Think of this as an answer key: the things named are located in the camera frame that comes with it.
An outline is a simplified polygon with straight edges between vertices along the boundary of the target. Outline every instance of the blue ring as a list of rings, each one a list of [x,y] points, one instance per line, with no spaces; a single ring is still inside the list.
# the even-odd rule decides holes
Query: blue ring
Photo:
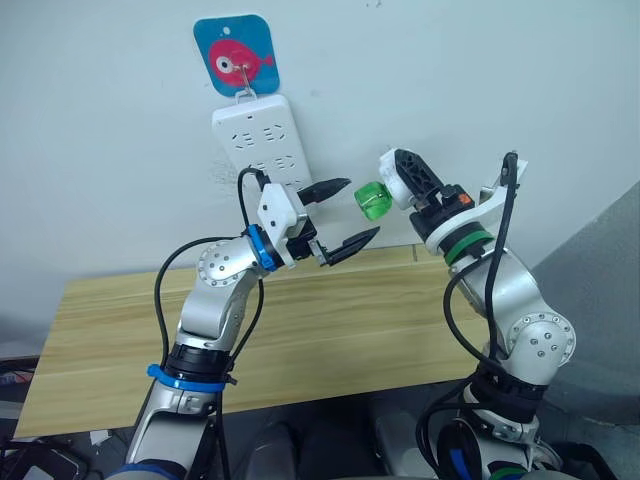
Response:
[[[200,382],[188,382],[187,380],[178,380],[173,378],[162,371],[160,365],[152,363],[147,367],[147,375],[155,378],[161,384],[171,388],[178,388],[180,390],[187,390],[190,392],[201,393],[217,393],[224,390],[225,383],[200,383]]]
[[[256,249],[256,251],[258,252],[258,256],[260,257],[260,265],[262,265],[265,270],[275,272],[278,267],[273,258],[271,258],[271,255],[269,255],[269,252],[267,252],[267,249],[264,247],[264,243],[260,238],[260,232],[258,232],[257,225],[249,225],[249,237],[251,238],[253,247]]]

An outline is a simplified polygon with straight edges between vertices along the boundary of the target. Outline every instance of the gray wall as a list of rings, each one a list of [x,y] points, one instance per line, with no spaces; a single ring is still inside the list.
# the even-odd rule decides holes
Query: gray wall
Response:
[[[547,399],[613,423],[640,423],[639,205],[636,183],[534,269],[545,299],[577,332]]]

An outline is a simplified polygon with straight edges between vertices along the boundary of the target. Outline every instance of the green plastic object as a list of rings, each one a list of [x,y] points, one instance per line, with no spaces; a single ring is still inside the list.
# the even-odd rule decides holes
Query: green plastic object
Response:
[[[353,196],[364,216],[372,221],[387,213],[393,203],[389,190],[380,182],[367,183],[356,190]]]

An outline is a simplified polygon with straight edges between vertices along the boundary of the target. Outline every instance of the floor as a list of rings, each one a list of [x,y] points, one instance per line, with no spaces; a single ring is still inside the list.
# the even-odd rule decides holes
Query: floor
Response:
[[[301,442],[300,477],[325,480],[345,476],[381,475],[374,454],[369,410],[374,399],[384,400],[417,416],[424,404],[448,384],[421,385],[348,397],[306,402],[225,415],[225,428],[232,471],[242,475],[242,465],[253,439],[265,426],[287,421]],[[26,386],[0,387],[0,399],[20,401]],[[576,441],[591,444],[607,460],[620,480],[637,478],[640,470],[640,426],[614,426],[574,417],[544,404],[539,412],[542,436],[548,442]],[[0,421],[0,433],[11,433],[15,421]],[[71,441],[72,447],[91,459],[91,468],[106,475],[123,462],[132,428],[112,431],[99,447],[92,446],[87,432],[56,437]],[[591,480],[588,473],[585,480]]]

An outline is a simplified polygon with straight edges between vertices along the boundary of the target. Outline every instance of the electrical outlet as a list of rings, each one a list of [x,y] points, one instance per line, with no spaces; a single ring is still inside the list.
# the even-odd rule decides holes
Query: electrical outlet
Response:
[[[269,95],[213,112],[213,133],[238,171],[263,170],[274,183],[300,190],[311,174],[289,102]]]

